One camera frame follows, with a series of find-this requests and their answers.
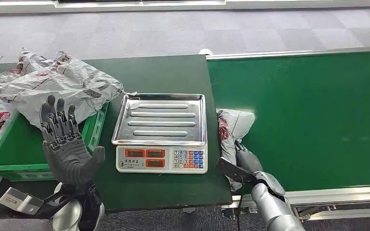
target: green table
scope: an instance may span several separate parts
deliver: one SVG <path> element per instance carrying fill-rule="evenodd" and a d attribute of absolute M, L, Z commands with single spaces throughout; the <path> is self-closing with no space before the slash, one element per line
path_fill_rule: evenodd
<path fill-rule="evenodd" d="M 119 114 L 121 97 L 110 102 L 99 143 L 106 148 L 106 160 L 95 177 L 107 211 L 223 205 L 232 201 L 227 180 L 214 169 L 220 156 L 218 125 L 204 55 L 86 62 L 119 79 L 126 92 L 201 93 L 206 100 L 208 172 L 202 175 L 117 172 L 116 148 L 111 144 L 111 136 Z M 0 64 L 0 72 L 13 67 L 14 64 Z M 11 185 L 43 198 L 52 193 L 56 183 L 16 182 Z M 0 195 L 7 187 L 5 183 L 0 185 Z"/>

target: black cable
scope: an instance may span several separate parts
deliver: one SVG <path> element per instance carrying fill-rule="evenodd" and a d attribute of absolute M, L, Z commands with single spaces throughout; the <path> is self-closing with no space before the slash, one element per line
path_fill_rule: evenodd
<path fill-rule="evenodd" d="M 242 180 L 242 187 L 243 187 L 243 185 L 244 185 L 243 178 L 240 177 L 240 179 Z M 238 231 L 240 231 L 240 221 L 239 221 L 239 219 L 240 219 L 240 213 L 242 211 L 242 208 L 241 208 L 241 206 L 242 206 L 242 198 L 243 198 L 243 191 L 240 194 L 239 205 L 238 205 Z"/>
<path fill-rule="evenodd" d="M 243 194 L 240 195 L 240 200 L 239 200 L 239 206 L 238 206 L 238 231 L 240 231 L 240 221 L 239 221 L 239 217 L 240 217 L 240 212 L 241 212 L 241 205 L 242 205 L 242 198 L 243 198 Z"/>

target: scale keypad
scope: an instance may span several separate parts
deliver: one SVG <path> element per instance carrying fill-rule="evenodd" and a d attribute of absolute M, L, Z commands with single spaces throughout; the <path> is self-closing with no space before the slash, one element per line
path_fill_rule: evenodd
<path fill-rule="evenodd" d="M 174 168 L 203 168 L 206 164 L 203 162 L 204 152 L 203 151 L 174 151 Z"/>

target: green plastic crate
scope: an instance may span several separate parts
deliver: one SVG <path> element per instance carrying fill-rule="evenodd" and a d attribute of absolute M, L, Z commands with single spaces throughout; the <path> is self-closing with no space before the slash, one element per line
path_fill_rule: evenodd
<path fill-rule="evenodd" d="M 98 145 L 108 104 L 79 124 L 91 153 Z M 42 149 L 42 133 L 17 112 L 0 140 L 0 176 L 10 181 L 53 180 Z"/>

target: white wall base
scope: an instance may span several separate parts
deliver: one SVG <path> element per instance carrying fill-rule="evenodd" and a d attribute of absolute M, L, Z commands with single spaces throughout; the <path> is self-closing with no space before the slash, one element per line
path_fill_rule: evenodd
<path fill-rule="evenodd" d="M 370 0 L 185 0 L 87 3 L 59 3 L 50 0 L 0 1 L 0 13 L 240 10 L 329 7 L 370 7 Z"/>

